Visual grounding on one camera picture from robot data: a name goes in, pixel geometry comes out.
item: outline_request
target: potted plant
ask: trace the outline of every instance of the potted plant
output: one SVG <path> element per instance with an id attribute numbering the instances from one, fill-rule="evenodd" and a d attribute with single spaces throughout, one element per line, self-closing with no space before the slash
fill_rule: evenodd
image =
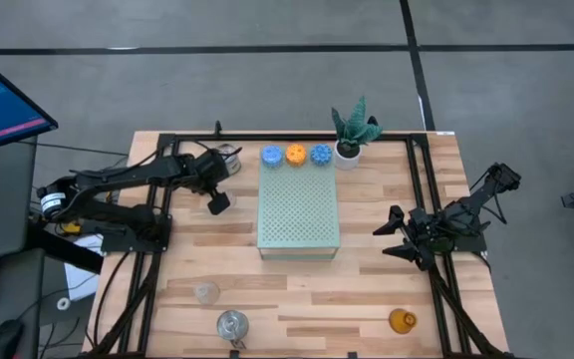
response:
<path id="1" fill-rule="evenodd" d="M 364 96 L 360 98 L 349 120 L 342 119 L 338 111 L 331 108 L 331 117 L 338 135 L 338 141 L 334 146 L 336 168 L 340 170 L 350 170 L 356 167 L 363 151 L 360 145 L 366 145 L 377 139 L 383 131 L 373 116 L 369 117 L 365 123 L 366 108 Z"/>

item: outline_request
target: desk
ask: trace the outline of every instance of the desk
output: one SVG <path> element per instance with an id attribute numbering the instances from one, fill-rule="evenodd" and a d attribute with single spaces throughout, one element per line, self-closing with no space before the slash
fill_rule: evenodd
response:
<path id="1" fill-rule="evenodd" d="M 26 246 L 34 163 L 33 146 L 9 144 L 0 147 L 0 256 L 18 252 Z"/>
<path id="2" fill-rule="evenodd" d="M 7 255 L 0 259 L 0 324 L 16 319 L 41 297 L 44 252 L 41 249 Z M 21 318 L 24 332 L 17 347 L 19 358 L 36 358 L 39 340 L 39 306 Z"/>
<path id="3" fill-rule="evenodd" d="M 154 151 L 158 135 L 135 134 L 131 164 Z M 455 136 L 429 133 L 428 139 L 444 206 L 468 194 L 466 177 Z M 259 151 L 268 142 L 227 142 L 243 146 L 239 154 L 242 170 L 219 186 L 233 191 L 235 207 L 213 216 L 206 206 L 208 197 L 183 188 L 172 195 L 173 234 L 160 264 L 147 356 L 227 357 L 231 346 L 216 335 L 216 318 L 224 310 L 236 309 L 250 320 L 243 357 L 342 358 L 349 351 L 357 351 L 359 357 L 441 357 L 427 274 L 414 264 L 381 254 L 383 248 L 402 243 L 400 235 L 371 235 L 387 221 L 390 205 L 397 203 L 404 211 L 416 207 L 405 144 L 369 144 L 357 169 L 337 171 L 341 249 L 333 261 L 296 263 L 263 261 L 255 247 Z M 205 144 L 215 147 L 219 143 Z M 183 142 L 180 150 L 203 151 L 188 142 Z M 420 149 L 416 157 L 423 192 L 429 193 Z M 146 194 L 146 187 L 124 190 L 120 204 L 144 203 Z M 425 202 L 431 208 L 428 194 Z M 106 257 L 98 293 L 120 257 Z M 491 343 L 507 350 L 488 269 L 468 253 L 455 253 L 453 259 L 464 308 Z M 100 321 L 102 334 L 125 307 L 133 262 L 131 254 L 109 290 Z M 192 286 L 204 280 L 221 288 L 215 305 L 201 306 L 193 296 Z M 99 299 L 97 296 L 93 313 Z M 395 308 L 417 315 L 419 324 L 410 334 L 402 336 L 390 329 L 387 318 Z M 456 350 L 456 329 L 449 310 L 447 321 Z M 91 333 L 93 326 L 94 315 L 89 322 Z M 132 350 L 140 326 L 138 312 Z"/>

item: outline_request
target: blue flower-shaped knob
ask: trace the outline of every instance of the blue flower-shaped knob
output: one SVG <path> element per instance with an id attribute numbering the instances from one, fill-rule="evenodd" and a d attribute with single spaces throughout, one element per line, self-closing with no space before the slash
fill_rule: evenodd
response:
<path id="1" fill-rule="evenodd" d="M 272 168 L 278 168 L 283 163 L 283 151 L 278 146 L 265 146 L 261 154 L 263 163 Z"/>
<path id="2" fill-rule="evenodd" d="M 311 162 L 316 166 L 324 166 L 331 161 L 331 149 L 327 145 L 316 145 L 311 151 Z"/>

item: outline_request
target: green perforated box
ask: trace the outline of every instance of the green perforated box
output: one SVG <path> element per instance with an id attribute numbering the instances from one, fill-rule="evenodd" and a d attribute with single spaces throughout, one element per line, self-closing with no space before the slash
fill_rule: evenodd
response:
<path id="1" fill-rule="evenodd" d="M 340 248 L 336 168 L 260 164 L 258 249 L 263 259 L 331 260 Z"/>

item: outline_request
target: white plant pot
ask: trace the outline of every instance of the white plant pot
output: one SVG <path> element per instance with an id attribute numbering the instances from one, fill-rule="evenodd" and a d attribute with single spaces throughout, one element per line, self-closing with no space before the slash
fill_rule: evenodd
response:
<path id="1" fill-rule="evenodd" d="M 360 147 L 357 156 L 347 159 L 338 153 L 338 141 L 336 141 L 336 144 L 334 145 L 334 154 L 336 155 L 336 169 L 346 171 L 355 168 L 358 165 L 358 161 L 360 160 L 360 155 L 362 153 L 363 148 Z"/>

